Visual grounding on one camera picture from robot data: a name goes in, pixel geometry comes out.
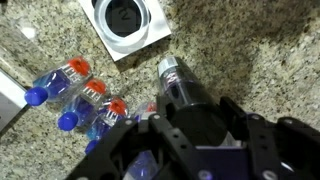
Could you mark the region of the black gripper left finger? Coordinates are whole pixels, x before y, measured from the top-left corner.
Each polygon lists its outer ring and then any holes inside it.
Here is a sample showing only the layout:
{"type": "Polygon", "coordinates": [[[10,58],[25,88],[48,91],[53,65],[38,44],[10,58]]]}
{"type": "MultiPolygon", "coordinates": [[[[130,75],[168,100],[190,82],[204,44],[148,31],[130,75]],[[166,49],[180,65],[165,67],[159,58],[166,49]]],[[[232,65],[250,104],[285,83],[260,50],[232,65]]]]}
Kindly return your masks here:
{"type": "Polygon", "coordinates": [[[167,96],[162,95],[157,97],[157,112],[165,117],[173,115],[174,106],[167,96]]]}

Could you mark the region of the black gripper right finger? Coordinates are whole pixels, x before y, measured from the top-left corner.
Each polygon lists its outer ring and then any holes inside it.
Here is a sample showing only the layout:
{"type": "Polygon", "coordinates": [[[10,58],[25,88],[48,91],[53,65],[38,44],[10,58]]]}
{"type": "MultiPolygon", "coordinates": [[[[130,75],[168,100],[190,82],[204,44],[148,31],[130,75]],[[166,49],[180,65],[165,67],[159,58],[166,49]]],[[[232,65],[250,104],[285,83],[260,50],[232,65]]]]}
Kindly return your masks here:
{"type": "Polygon", "coordinates": [[[231,98],[220,98],[219,106],[226,117],[227,130],[236,140],[248,138],[247,114],[231,98]]]}

